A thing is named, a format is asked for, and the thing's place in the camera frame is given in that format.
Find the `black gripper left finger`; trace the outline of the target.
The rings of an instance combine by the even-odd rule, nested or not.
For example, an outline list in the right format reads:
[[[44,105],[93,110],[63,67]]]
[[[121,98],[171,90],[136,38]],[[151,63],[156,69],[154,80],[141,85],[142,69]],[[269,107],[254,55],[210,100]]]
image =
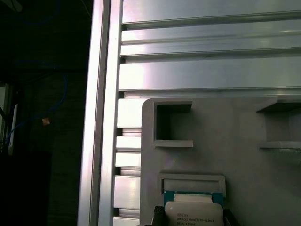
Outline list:
[[[165,225],[165,211],[163,206],[155,206],[152,218],[153,226]]]

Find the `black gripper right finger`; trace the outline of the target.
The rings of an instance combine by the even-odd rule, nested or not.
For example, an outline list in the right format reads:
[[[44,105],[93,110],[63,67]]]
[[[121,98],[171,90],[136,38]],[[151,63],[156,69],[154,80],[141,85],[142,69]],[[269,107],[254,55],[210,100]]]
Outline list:
[[[223,219],[225,226],[236,226],[237,221],[233,215],[233,213],[229,209],[223,210]]]

